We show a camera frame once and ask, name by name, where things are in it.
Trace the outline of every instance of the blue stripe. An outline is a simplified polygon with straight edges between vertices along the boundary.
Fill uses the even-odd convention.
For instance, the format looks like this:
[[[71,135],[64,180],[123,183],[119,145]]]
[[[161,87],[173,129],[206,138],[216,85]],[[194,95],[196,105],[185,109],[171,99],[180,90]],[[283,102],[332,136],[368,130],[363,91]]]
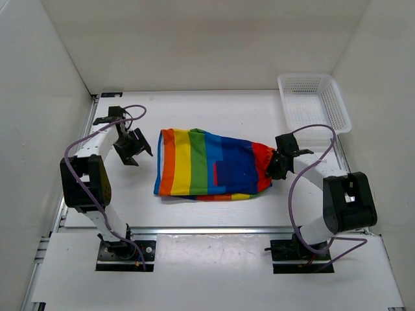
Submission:
[[[217,163],[218,184],[226,193],[258,193],[258,171],[252,142],[222,137],[223,161]]]
[[[218,135],[205,132],[206,157],[207,157],[207,194],[224,194],[225,186],[217,187],[213,179],[213,164],[222,161],[222,140]]]
[[[161,165],[160,165],[160,152],[161,152],[161,138],[163,135],[160,131],[160,136],[158,137],[158,146],[157,146],[157,178],[156,183],[154,184],[154,194],[158,194],[160,191],[160,181],[161,181]]]

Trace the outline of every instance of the white enclosure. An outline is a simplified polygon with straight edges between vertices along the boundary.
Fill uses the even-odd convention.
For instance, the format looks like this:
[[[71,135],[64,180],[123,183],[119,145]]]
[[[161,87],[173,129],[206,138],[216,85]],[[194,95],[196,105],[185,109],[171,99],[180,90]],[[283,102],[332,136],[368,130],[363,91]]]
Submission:
[[[91,99],[39,1],[0,1],[0,309],[23,300]]]
[[[220,273],[209,275],[203,269],[188,273],[189,279],[167,281],[168,276],[182,274],[169,270],[174,255],[157,258],[159,270],[153,279],[152,274],[145,276],[153,288],[145,291],[150,295],[156,286],[167,291],[169,282],[186,288],[200,274],[198,279],[206,277],[207,281],[191,289],[198,298],[177,306],[190,310],[199,302],[206,307],[209,296],[200,293],[211,292],[223,299],[222,304],[212,305],[217,309],[312,310],[303,303],[305,297],[334,295],[342,301],[339,310],[386,311],[401,307],[402,300],[407,310],[415,310],[414,16],[413,0],[0,0],[0,309],[20,309],[39,241],[51,231],[45,262],[38,265],[40,274],[27,292],[29,304],[25,306],[30,309],[25,310],[32,310],[32,298],[49,299],[46,310],[59,310],[62,303],[88,310],[104,307],[103,302],[95,302],[108,298],[110,289],[89,292],[91,288],[82,283],[105,287],[115,278],[116,286],[125,280],[130,286],[142,286],[131,274],[111,273],[109,277],[93,272],[97,232],[87,218],[72,210],[65,214],[63,209],[63,227],[59,233],[59,226],[54,228],[62,198],[59,160],[64,148],[83,134],[89,114],[95,114],[91,94],[131,91],[116,100],[101,98],[96,116],[104,115],[113,103],[148,106],[147,121],[137,126],[143,125],[153,152],[158,131],[170,126],[201,127],[274,146],[273,137],[288,131],[278,76],[304,72],[331,74],[337,81],[352,124],[350,133],[340,134],[340,140],[351,170],[369,177],[379,218],[371,230],[381,237],[369,236],[368,245],[337,263],[337,274],[332,277],[275,281],[264,276],[269,286],[282,288],[279,306],[270,298],[272,290],[260,288],[255,294],[263,295],[263,305],[250,305],[250,288],[242,279],[235,279],[240,283],[227,295],[231,283],[224,282],[219,290],[209,280]],[[181,92],[161,92],[177,90]],[[177,106],[187,114],[176,117]],[[217,125],[213,117],[223,107],[226,113]],[[257,126],[257,131],[246,125]],[[145,182],[116,160],[110,152],[107,171],[114,180],[114,200],[122,205],[121,216],[136,227],[290,226],[285,205],[290,179],[250,202],[231,202],[220,208],[206,202],[167,205],[147,195],[154,182],[154,158],[137,158],[142,162],[137,172],[145,176]],[[328,161],[336,165],[337,160],[342,161],[342,156],[331,154]],[[140,190],[126,188],[123,181]],[[296,213],[298,221],[305,222],[321,213],[322,195],[306,181],[300,187],[303,195],[295,199],[296,204],[309,204],[310,209]],[[146,204],[138,213],[136,200]],[[261,206],[254,213],[257,203]],[[259,242],[263,248],[267,237],[257,238],[264,239]],[[161,251],[166,252],[169,244],[165,236],[161,239]],[[339,243],[333,252],[343,247]],[[253,258],[245,255],[248,261]],[[266,257],[252,260],[257,267],[269,261]],[[65,270],[61,264],[70,270],[68,282],[56,276]],[[246,269],[246,280],[258,281],[254,268]],[[231,279],[236,277],[232,271],[228,271]],[[291,288],[297,286],[301,298],[284,289],[288,283]],[[180,287],[174,290],[177,297],[183,295]],[[350,296],[339,294],[345,291]],[[119,292],[123,293],[118,296],[121,302],[128,299],[127,292],[133,293],[131,288]],[[359,293],[367,293],[369,303],[354,299]],[[245,304],[226,301],[232,295],[242,295]],[[137,303],[150,310],[151,301],[146,299],[131,300],[125,309],[134,309]],[[112,309],[106,302],[105,307]],[[156,305],[167,306],[163,301]],[[326,300],[313,299],[313,306],[336,309]]]

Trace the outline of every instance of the rainbow bag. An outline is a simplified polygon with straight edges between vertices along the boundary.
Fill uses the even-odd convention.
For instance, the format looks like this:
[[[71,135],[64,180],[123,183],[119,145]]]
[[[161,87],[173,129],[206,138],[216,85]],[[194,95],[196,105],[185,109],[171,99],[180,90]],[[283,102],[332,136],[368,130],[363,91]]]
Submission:
[[[244,200],[272,186],[273,148],[199,130],[161,130],[154,194],[193,200]]]

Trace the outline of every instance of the white wall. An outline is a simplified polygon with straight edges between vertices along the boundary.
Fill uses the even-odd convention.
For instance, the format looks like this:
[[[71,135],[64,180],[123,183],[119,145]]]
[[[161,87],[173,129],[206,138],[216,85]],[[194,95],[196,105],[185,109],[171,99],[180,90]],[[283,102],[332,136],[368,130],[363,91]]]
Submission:
[[[330,73],[369,0],[42,0],[92,93],[275,89]]]
[[[353,129],[350,166],[367,173],[403,300],[415,310],[415,1],[375,0],[335,70]]]
[[[18,310],[91,99],[40,0],[0,9],[0,309]]]

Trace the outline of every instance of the white platform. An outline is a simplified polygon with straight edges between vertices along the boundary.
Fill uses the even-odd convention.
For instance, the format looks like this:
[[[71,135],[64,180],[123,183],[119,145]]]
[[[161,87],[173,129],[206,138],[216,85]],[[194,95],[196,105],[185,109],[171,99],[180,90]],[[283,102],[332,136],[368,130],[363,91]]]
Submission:
[[[140,127],[154,157],[136,156],[139,167],[125,167],[115,150],[105,161],[113,190],[112,205],[132,227],[261,227],[291,226],[287,212],[287,180],[258,198],[237,202],[194,202],[153,195],[156,180],[157,143],[162,128],[201,128],[209,132],[276,146],[275,136],[287,133],[279,91],[177,91],[127,92],[119,98],[100,98],[96,117],[107,115],[109,106],[141,104],[147,114],[133,123]],[[141,109],[129,110],[132,115]],[[328,161],[337,165],[334,152]],[[298,224],[322,213],[322,192],[300,180],[294,193]],[[93,227],[92,222],[69,209],[65,226]]]
[[[269,237],[158,236],[154,272],[95,271],[96,232],[54,233],[32,301],[46,310],[387,311],[403,306],[381,238],[335,273],[274,275]],[[333,244],[332,255],[353,242]]]

